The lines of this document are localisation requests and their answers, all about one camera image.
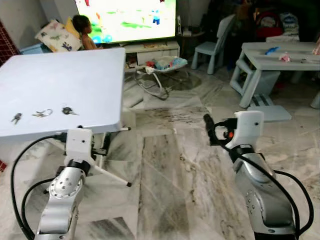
light blue chair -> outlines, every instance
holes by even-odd
[[[218,67],[221,67],[223,65],[225,42],[226,42],[228,33],[230,32],[235,22],[235,16],[236,16],[235,14],[232,14],[220,21],[218,32],[216,34],[216,37],[218,38],[217,42],[206,41],[195,48],[191,69],[197,69],[199,54],[205,54],[205,55],[211,56],[209,67],[207,70],[207,73],[209,75],[213,74],[215,71],[216,55],[219,54]]]

printed pillow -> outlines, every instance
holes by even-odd
[[[75,36],[76,39],[80,39],[80,34],[75,29],[74,24],[72,23],[71,17],[68,17],[68,20],[66,21],[65,30],[67,30],[69,33],[71,33],[73,36]]]
[[[41,29],[35,38],[44,43],[52,52],[77,51],[82,46],[80,39],[68,32],[65,26],[56,20],[52,20]]]

tv screen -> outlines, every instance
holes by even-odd
[[[97,43],[174,37],[176,0],[76,0],[90,19],[89,36]]]

child's hair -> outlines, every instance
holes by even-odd
[[[72,18],[72,24],[79,33],[82,33],[86,27],[89,26],[89,18],[84,15],[75,15]]]

key ring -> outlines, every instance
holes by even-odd
[[[32,114],[32,116],[43,118],[50,116],[53,112],[54,111],[52,109],[45,109],[43,111],[36,111],[36,114]]]

